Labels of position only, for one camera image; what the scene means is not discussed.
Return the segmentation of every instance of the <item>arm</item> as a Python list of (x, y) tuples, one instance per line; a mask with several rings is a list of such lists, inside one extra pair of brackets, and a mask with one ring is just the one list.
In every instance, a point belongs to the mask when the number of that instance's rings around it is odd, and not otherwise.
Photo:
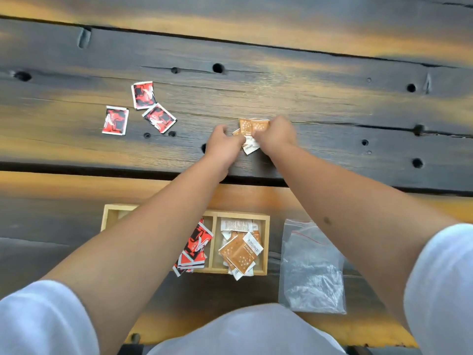
[(404, 290), (417, 257), (430, 238), (458, 220), (309, 154), (297, 146), (284, 117), (254, 137), (311, 219), (408, 328)]
[(219, 125), (204, 157), (115, 226), (74, 251), (43, 279), (68, 286), (82, 301), (100, 353), (116, 354), (184, 248), (244, 136)]

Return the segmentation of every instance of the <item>white t-shirt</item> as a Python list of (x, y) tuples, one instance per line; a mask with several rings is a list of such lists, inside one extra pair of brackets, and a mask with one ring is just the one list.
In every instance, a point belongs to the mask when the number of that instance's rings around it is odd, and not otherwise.
[[(406, 285), (404, 307), (423, 355), (471, 354), (473, 225), (439, 232), (424, 247)], [(334, 339), (278, 304), (239, 309), (149, 355), (342, 354)], [(0, 354), (98, 355), (86, 310), (66, 286), (39, 281), (0, 301)]]

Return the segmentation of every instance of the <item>wooden table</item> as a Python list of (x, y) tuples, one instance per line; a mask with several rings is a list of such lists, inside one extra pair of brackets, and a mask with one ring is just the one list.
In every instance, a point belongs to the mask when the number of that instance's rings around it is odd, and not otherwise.
[[(0, 296), (94, 236), (105, 203), (143, 202), (202, 156), (215, 125), (233, 130), (239, 117), (285, 114), (313, 154), (408, 192), (456, 196), (426, 201), (472, 222), (459, 197), (473, 192), (471, 4), (0, 0)], [(178, 119), (174, 136), (133, 109), (130, 85), (146, 80)], [(106, 105), (130, 108), (126, 136), (101, 133)], [(241, 153), (226, 182), (209, 207), (271, 215), (270, 251), (285, 219), (308, 219), (260, 151)], [(343, 344), (415, 346), (348, 275), (347, 316), (301, 316)], [(133, 331), (148, 343), (181, 335), (277, 301), (277, 284), (169, 277)], [(183, 327), (196, 288), (202, 310)]]

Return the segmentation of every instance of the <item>left hand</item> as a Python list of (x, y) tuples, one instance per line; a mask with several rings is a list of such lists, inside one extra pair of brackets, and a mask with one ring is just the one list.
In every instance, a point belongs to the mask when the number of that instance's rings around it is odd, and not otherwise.
[(227, 136), (225, 131), (227, 126), (219, 124), (215, 127), (212, 134), (207, 141), (205, 148), (204, 159), (211, 160), (212, 164), (219, 166), (222, 174), (222, 179), (228, 174), (228, 168), (237, 159), (241, 146), (246, 141), (244, 135)]

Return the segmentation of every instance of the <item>clear plastic bag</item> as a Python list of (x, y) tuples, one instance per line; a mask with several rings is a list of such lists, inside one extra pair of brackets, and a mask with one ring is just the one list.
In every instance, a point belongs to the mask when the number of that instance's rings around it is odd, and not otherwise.
[(346, 314), (344, 260), (314, 222), (287, 219), (282, 237), (279, 303), (292, 311)]

